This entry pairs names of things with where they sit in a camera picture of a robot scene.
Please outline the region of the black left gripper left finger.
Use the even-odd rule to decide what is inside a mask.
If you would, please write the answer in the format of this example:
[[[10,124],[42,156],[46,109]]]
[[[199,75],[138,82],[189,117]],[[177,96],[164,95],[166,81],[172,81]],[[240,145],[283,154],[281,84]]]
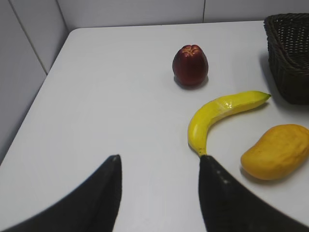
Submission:
[[[111,232],[121,197],[121,157],[112,155],[66,197],[7,231]]]

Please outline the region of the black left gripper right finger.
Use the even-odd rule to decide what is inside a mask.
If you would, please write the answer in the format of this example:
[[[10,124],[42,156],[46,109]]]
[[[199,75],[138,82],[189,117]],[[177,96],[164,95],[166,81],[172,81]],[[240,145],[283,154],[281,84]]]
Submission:
[[[204,224],[209,232],[309,230],[258,198],[209,155],[200,157],[198,194]]]

